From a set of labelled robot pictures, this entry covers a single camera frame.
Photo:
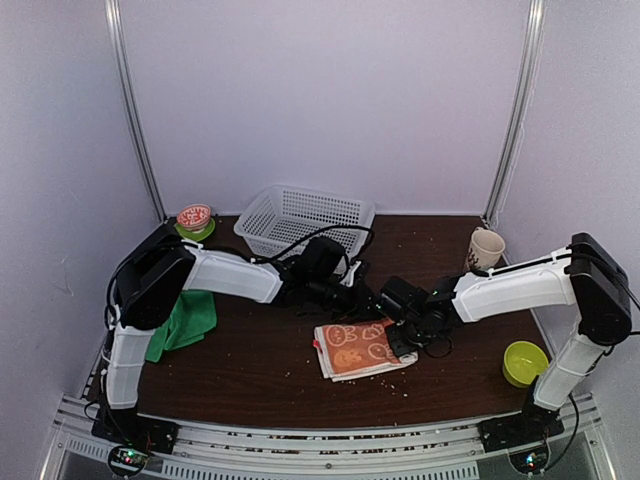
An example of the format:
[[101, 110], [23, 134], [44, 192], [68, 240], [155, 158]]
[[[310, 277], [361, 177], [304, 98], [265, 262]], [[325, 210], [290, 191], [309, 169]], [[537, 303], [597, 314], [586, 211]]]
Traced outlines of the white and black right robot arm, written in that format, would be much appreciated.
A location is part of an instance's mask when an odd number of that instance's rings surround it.
[[456, 328], [520, 311], [573, 307], [578, 318], [550, 365], [534, 377], [513, 419], [519, 440], [545, 431], [575, 387], [600, 359], [634, 335], [639, 299], [621, 265], [590, 234], [545, 256], [500, 268], [443, 277], [426, 291], [398, 276], [382, 287], [377, 310], [392, 322], [387, 338], [395, 356], [425, 349]]

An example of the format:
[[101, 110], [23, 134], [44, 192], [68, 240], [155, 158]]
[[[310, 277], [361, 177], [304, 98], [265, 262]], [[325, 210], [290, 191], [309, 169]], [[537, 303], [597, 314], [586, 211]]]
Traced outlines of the green microfiber towel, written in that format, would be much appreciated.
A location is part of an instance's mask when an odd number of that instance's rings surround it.
[[168, 320], [151, 337], [145, 359], [158, 363], [164, 352], [185, 348], [203, 340], [217, 323], [211, 292], [182, 291]]

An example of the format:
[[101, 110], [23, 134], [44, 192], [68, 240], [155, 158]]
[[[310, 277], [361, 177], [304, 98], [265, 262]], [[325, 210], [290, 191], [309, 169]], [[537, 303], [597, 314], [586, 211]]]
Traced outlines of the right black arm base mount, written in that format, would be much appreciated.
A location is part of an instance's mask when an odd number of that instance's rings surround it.
[[543, 442], [565, 431], [559, 411], [525, 404], [519, 413], [483, 420], [478, 432], [485, 452]]

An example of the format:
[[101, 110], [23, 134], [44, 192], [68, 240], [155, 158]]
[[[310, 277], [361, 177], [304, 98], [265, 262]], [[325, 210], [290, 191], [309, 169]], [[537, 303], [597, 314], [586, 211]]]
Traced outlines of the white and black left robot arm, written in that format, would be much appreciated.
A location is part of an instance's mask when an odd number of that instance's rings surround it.
[[123, 444], [143, 436], [137, 404], [146, 351], [184, 292], [265, 305], [310, 303], [337, 319], [379, 318], [364, 280], [367, 263], [349, 256], [329, 231], [322, 227], [271, 256], [247, 256], [226, 246], [207, 249], [167, 225], [158, 227], [121, 262], [107, 287], [100, 404], [106, 429]]

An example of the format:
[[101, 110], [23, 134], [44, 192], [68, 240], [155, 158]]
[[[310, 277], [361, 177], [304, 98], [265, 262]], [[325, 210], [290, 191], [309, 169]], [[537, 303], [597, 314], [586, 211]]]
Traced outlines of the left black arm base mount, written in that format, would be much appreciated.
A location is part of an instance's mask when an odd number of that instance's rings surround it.
[[112, 443], [133, 447], [145, 453], [171, 454], [179, 425], [138, 414], [137, 408], [114, 410], [101, 402], [91, 433]]

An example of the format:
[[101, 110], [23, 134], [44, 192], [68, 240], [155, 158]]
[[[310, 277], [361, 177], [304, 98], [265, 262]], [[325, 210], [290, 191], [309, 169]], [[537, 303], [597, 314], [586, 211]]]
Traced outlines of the orange bunny pattern towel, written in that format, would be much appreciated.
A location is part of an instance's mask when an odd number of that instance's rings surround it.
[[396, 357], [385, 328], [390, 319], [314, 328], [314, 346], [324, 379], [352, 381], [400, 370], [418, 361], [417, 353]]

